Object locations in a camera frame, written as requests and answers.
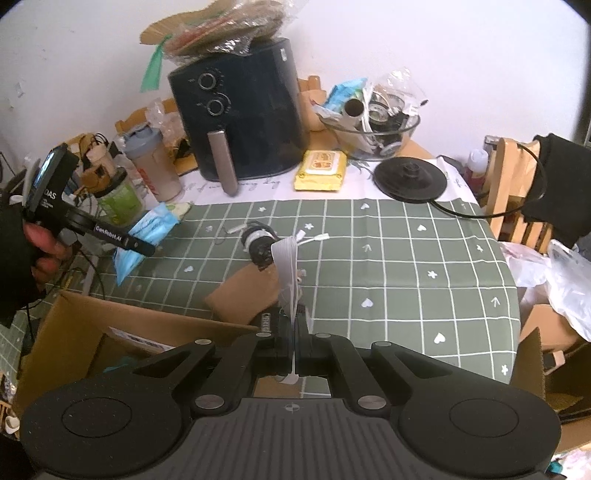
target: black sleeve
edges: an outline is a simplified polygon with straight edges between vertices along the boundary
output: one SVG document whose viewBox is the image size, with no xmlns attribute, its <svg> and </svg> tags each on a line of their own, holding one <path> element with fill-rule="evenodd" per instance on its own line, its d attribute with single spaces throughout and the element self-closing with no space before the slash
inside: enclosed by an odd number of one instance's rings
<svg viewBox="0 0 591 480">
<path fill-rule="evenodd" d="M 41 298 L 31 273 L 34 247 L 22 231 L 22 206 L 0 209 L 0 325 L 10 327 L 14 314 Z"/>
<path fill-rule="evenodd" d="M 0 480 L 28 480 L 33 473 L 21 442 L 0 433 Z"/>
</svg>

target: tape roll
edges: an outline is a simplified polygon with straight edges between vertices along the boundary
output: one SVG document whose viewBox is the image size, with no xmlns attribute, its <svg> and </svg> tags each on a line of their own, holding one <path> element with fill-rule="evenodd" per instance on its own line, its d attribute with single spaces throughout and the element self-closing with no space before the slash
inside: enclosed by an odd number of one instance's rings
<svg viewBox="0 0 591 480">
<path fill-rule="evenodd" d="M 9 435 L 12 435 L 20 427 L 21 427 L 21 421 L 18 418 L 10 417 L 10 416 L 6 417 L 6 420 L 4 421 L 4 430 L 6 430 L 6 433 L 8 433 Z"/>
</svg>

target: cable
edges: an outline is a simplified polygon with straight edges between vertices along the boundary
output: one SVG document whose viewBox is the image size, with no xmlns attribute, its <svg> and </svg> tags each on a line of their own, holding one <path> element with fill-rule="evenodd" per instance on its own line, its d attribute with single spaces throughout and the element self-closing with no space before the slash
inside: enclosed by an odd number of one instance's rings
<svg viewBox="0 0 591 480">
<path fill-rule="evenodd" d="M 0 152 L 0 157 L 2 160 L 4 160 L 4 163 L 7 165 L 8 169 L 12 172 L 12 176 L 14 177 L 16 174 L 14 173 L 14 170 L 12 169 L 10 163 L 8 162 L 6 157 L 4 156 L 4 153 Z"/>
<path fill-rule="evenodd" d="M 35 334 L 33 333 L 33 324 L 31 323 L 31 312 L 29 312 L 29 305 L 27 305 L 27 321 L 29 322 L 29 331 L 31 332 L 31 340 L 35 343 Z"/>
<path fill-rule="evenodd" d="M 70 269 L 70 267 L 72 266 L 72 264 L 74 263 L 74 259 L 75 259 L 75 255 L 72 255 L 72 258 L 70 259 L 70 262 L 68 263 L 68 266 L 66 268 L 64 268 L 64 270 L 61 272 L 60 278 L 57 279 L 57 281 L 51 286 L 51 288 L 49 290 L 47 290 L 45 296 L 40 299 L 37 300 L 33 305 L 26 305 L 25 308 L 20 309 L 20 310 L 26 310 L 26 309 L 31 309 L 33 310 L 35 307 L 37 307 L 38 305 L 41 304 L 41 302 L 43 302 L 43 300 L 45 300 L 56 288 L 61 288 L 61 282 L 64 280 L 64 277 L 72 270 L 76 270 L 76 268 L 72 268 Z"/>
<path fill-rule="evenodd" d="M 100 277 L 99 271 L 96 269 L 94 263 L 92 262 L 92 260 L 90 260 L 90 258 L 88 258 L 88 255 L 86 255 L 82 250 L 80 250 L 80 253 L 82 254 L 82 256 L 86 259 L 86 261 L 89 263 L 89 265 L 94 269 L 95 273 L 96 273 L 96 278 L 99 279 L 99 283 L 100 283 L 100 290 L 102 292 L 103 295 L 103 300 L 106 300 L 106 295 L 105 295 L 105 285 L 103 283 L 102 278 Z"/>
<path fill-rule="evenodd" d="M 8 208 L 10 197 L 14 194 L 22 193 L 22 184 L 25 182 L 26 170 L 21 170 L 6 183 L 4 189 L 0 192 L 0 209 Z"/>
<path fill-rule="evenodd" d="M 546 191 L 548 190 L 548 176 L 546 175 L 546 170 L 544 168 L 544 164 L 540 161 L 539 157 L 535 153 L 533 153 L 529 148 L 527 148 L 525 145 L 518 143 L 517 146 L 520 149 L 526 151 L 529 155 L 531 155 L 532 158 L 535 160 L 535 162 L 539 166 L 540 177 L 541 177 L 541 181 L 542 181 L 542 188 L 540 189 L 540 193 L 538 194 L 538 196 L 535 199 L 528 200 L 527 202 L 524 202 L 523 204 L 521 204 L 518 207 L 513 208 L 511 210 L 506 210 L 501 213 L 491 213 L 489 215 L 468 215 L 467 213 L 454 212 L 453 210 L 445 208 L 443 205 L 437 203 L 435 200 L 432 200 L 429 203 L 431 203 L 431 205 L 433 205 L 437 210 L 440 210 L 444 213 L 448 213 L 450 215 L 454 215 L 459 218 L 487 220 L 490 218 L 504 217 L 506 215 L 510 215 L 512 213 L 519 212 L 525 205 L 529 205 L 530 203 L 534 203 L 534 202 L 541 200 L 544 197 L 544 195 L 546 195 Z"/>
</svg>

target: yellow package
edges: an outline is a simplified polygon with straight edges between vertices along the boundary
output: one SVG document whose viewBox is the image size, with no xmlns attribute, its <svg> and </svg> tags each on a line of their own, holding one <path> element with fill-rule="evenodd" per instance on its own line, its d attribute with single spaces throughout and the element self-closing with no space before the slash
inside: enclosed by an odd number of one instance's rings
<svg viewBox="0 0 591 480">
<path fill-rule="evenodd" d="M 296 190 L 338 192 L 345 179 L 347 155 L 333 150 L 308 150 L 294 179 Z"/>
</svg>

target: plastic bottle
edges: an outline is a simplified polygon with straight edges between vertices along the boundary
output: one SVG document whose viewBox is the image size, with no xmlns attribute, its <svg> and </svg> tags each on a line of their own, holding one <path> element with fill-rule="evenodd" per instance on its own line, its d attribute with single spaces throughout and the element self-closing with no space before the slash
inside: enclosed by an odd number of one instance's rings
<svg viewBox="0 0 591 480">
<path fill-rule="evenodd" d="M 174 164 L 164 149 L 160 130 L 141 124 L 133 127 L 124 138 L 125 155 L 138 169 L 156 199 L 166 202 L 176 197 L 182 186 Z"/>
<path fill-rule="evenodd" d="M 464 172 L 464 179 L 474 195 L 477 195 L 482 191 L 487 168 L 488 153 L 481 148 L 470 150 L 468 162 L 466 164 L 466 171 Z"/>
<path fill-rule="evenodd" d="M 135 223 L 144 212 L 144 202 L 123 167 L 117 169 L 109 186 L 94 196 L 114 225 Z"/>
</svg>

